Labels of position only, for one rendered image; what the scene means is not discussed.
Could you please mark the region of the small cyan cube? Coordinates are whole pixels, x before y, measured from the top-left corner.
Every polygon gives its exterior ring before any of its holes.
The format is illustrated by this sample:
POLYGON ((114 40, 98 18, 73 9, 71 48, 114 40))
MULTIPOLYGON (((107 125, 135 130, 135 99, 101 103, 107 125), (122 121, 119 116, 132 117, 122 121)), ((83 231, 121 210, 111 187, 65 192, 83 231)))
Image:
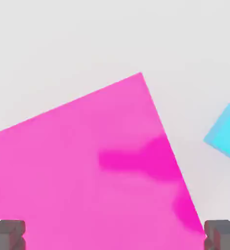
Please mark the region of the small cyan cube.
POLYGON ((204 142, 230 158, 230 103, 206 134, 204 142))

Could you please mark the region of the large pink box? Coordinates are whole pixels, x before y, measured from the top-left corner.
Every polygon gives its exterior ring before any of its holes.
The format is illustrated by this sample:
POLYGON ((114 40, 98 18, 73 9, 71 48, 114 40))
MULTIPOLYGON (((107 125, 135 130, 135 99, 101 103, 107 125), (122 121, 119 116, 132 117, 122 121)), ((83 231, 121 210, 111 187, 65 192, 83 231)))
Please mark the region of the large pink box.
POLYGON ((27 250, 203 250, 143 75, 0 132, 0 219, 27 250))

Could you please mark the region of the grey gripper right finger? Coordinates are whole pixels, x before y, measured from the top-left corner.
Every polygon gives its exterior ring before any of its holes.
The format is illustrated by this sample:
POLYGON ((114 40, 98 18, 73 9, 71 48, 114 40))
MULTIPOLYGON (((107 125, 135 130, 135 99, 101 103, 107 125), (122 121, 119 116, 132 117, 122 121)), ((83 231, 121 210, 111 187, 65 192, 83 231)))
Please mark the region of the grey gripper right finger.
POLYGON ((230 250, 230 221, 206 220, 204 250, 230 250))

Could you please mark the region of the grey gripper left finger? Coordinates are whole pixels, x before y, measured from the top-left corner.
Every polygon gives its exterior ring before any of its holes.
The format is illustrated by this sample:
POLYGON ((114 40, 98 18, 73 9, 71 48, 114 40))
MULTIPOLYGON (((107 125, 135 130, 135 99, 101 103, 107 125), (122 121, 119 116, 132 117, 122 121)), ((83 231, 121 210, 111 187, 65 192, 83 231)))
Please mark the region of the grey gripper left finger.
POLYGON ((0 250, 26 250, 23 220, 0 220, 0 250))

